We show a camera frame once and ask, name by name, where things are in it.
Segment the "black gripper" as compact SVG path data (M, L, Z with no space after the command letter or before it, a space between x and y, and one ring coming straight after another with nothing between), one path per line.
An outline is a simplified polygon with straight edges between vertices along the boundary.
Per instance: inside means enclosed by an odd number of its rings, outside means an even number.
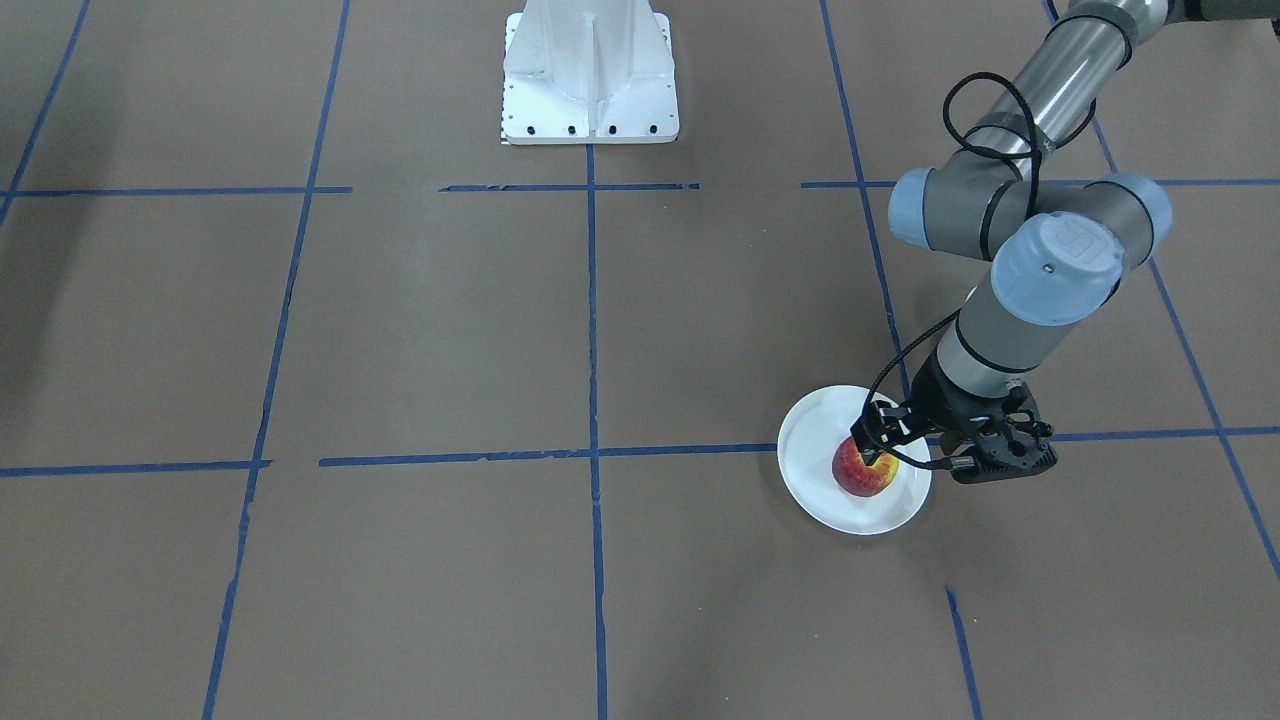
M861 462L878 462L884 455L908 462L899 447L916 436L955 436L975 441L1001 405L1001 396L974 395L954 383L943 372L937 352L931 352L911 380L905 407L888 400L867 400L850 436Z

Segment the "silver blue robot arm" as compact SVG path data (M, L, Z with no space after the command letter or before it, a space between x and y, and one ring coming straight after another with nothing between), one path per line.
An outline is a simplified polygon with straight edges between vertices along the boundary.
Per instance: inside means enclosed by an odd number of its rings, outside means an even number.
M1089 124L1101 90L1171 18L1170 1L1073 1L1014 78L963 79L991 82L1001 95L965 132L943 119L956 152L942 167L904 174L888 219L905 243L989 269L960 309L928 329L938 343L908 398L864 401L850 433L865 465L883 456L906 462L905 447L929 436L943 456L922 468L963 482L1029 477L1056 464L1053 428L1028 379L1151 259L1172 208L1143 176L1050 188L1043 165Z

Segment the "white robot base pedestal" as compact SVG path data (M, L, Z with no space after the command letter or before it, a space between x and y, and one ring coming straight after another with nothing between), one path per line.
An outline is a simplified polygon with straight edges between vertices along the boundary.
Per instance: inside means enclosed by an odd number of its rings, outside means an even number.
M500 140L672 143L672 27L648 1L527 1L504 24Z

